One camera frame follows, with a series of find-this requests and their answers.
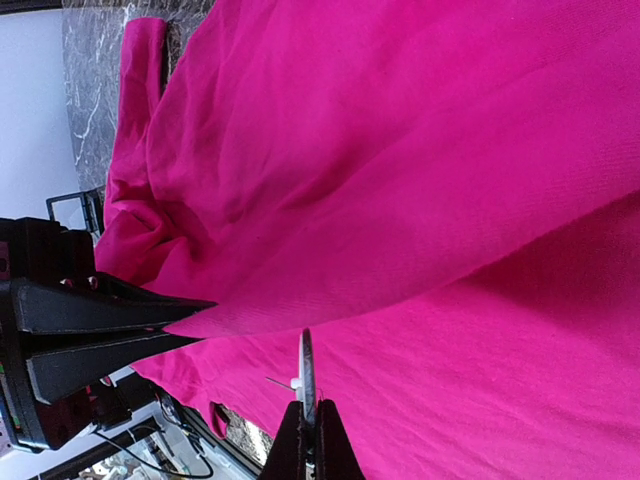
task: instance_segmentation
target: black cable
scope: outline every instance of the black cable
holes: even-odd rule
[[[164,433],[164,430],[162,428],[158,429],[158,428],[153,428],[150,425],[136,425],[135,427],[133,427],[131,430],[138,430],[139,428],[146,428],[147,430],[150,430],[153,433]]]
[[[160,467],[156,467],[155,465],[141,459],[139,456],[137,456],[135,453],[133,453],[131,450],[129,450],[127,447],[123,447],[122,445],[118,445],[116,442],[114,442],[113,440],[111,440],[109,437],[107,437],[106,435],[101,434],[100,432],[93,432],[94,435],[97,435],[98,437],[102,438],[105,442],[107,442],[110,445],[113,445],[114,447],[116,447],[118,450],[121,450],[123,452],[128,453],[129,455],[131,455],[133,458],[135,458],[136,460],[138,460],[140,463],[142,463],[144,466],[151,468],[152,470],[155,470],[156,472],[160,472],[160,473],[164,473],[166,475],[173,475],[175,477],[180,477],[180,478],[194,478],[194,479],[205,479],[205,478],[211,478],[213,477],[213,467],[211,466],[211,464],[207,461],[207,459],[203,456],[201,456],[200,458],[202,459],[202,461],[204,462],[204,464],[207,466],[207,470],[208,473],[204,474],[204,475],[191,475],[191,474],[187,474],[187,473],[178,473],[178,472],[171,472],[169,470],[163,470]]]

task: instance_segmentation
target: marble countertop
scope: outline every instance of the marble countertop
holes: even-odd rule
[[[214,0],[63,0],[67,110],[80,189],[106,182],[116,125],[125,25],[140,17],[169,22],[166,80]]]

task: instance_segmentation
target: wire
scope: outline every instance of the wire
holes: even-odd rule
[[[200,458],[202,459],[202,461],[204,462],[204,464],[207,467],[208,473],[204,474],[204,475],[191,475],[191,474],[187,474],[187,473],[178,473],[178,472],[171,472],[169,470],[163,470],[160,467],[156,467],[155,465],[141,459],[139,456],[137,456],[135,453],[133,453],[131,450],[129,450],[127,447],[123,447],[122,445],[118,445],[116,442],[114,442],[113,440],[111,440],[109,437],[107,437],[106,435],[101,434],[100,432],[93,432],[94,435],[97,435],[98,437],[102,438],[105,442],[107,442],[110,445],[113,445],[114,447],[116,447],[118,450],[121,450],[123,452],[128,453],[129,455],[131,455],[133,458],[135,458],[136,460],[138,460],[140,463],[142,463],[144,466],[151,468],[152,470],[155,470],[156,472],[160,472],[160,473],[164,473],[166,475],[173,475],[175,477],[180,477],[180,478],[194,478],[194,479],[205,479],[205,478],[211,478],[213,477],[213,467],[211,466],[211,464],[207,461],[207,459],[203,456],[200,456]]]
[[[131,430],[138,430],[140,428],[146,428],[147,430],[149,430],[149,431],[151,431],[153,433],[164,433],[164,430],[162,428],[160,428],[160,429],[153,428],[151,425],[136,425]]]
[[[158,400],[158,404],[160,405],[160,411],[162,412],[162,416],[164,417],[164,419],[169,424],[175,425],[180,430],[182,430],[182,433],[184,433],[185,436],[187,437],[187,440],[189,440],[189,443],[191,444],[191,448],[193,448],[193,450],[196,452],[196,455],[198,456],[204,455],[205,452],[204,452],[204,449],[202,448],[202,444],[200,443],[202,441],[202,438],[200,437],[198,432],[196,432],[190,425],[184,422],[176,422],[171,418],[169,418],[169,414],[165,409],[165,404],[160,399],[158,392],[155,392],[155,395],[156,395],[156,400]]]
[[[291,388],[289,385],[285,385],[284,383],[279,382],[279,381],[277,381],[277,380],[274,380],[274,379],[273,379],[273,378],[271,378],[271,377],[264,377],[264,378],[266,378],[267,380],[269,380],[271,383],[275,383],[276,385],[279,385],[279,386],[281,386],[282,388],[285,388],[285,389],[287,389],[287,390],[289,390],[289,391],[291,391],[291,392],[295,392],[295,391],[296,391],[296,389],[295,389],[295,388]]]

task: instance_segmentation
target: magenta cloth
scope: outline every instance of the magenta cloth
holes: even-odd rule
[[[640,478],[640,4],[131,22],[99,268],[219,306],[136,364],[275,434],[312,326],[368,478]]]

